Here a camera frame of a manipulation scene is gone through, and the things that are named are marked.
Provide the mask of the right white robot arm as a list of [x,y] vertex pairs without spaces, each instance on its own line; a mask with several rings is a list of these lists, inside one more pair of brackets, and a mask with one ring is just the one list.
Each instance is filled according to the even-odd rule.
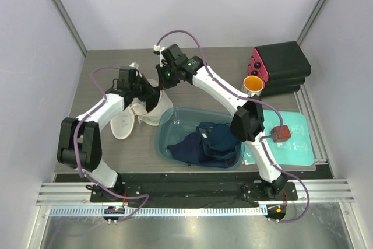
[[159,86],[169,89],[181,81],[188,82],[211,95],[233,116],[231,133],[246,144],[253,156],[261,178],[261,189],[269,199],[284,193],[287,176],[278,166],[266,141],[263,105],[260,97],[245,96],[207,66],[203,57],[188,58],[177,44],[169,47],[155,45],[153,52],[159,56],[156,66]]

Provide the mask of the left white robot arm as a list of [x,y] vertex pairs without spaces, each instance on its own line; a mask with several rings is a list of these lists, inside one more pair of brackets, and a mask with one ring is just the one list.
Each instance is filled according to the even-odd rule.
[[[103,90],[94,75],[105,69],[115,69],[118,77],[109,89]],[[102,158],[101,130],[135,99],[146,103],[146,109],[154,109],[161,91],[153,86],[136,68],[107,66],[96,69],[91,79],[103,95],[101,100],[82,115],[66,117],[61,122],[57,161],[78,171],[104,190],[113,202],[124,194],[121,175],[110,168]]]

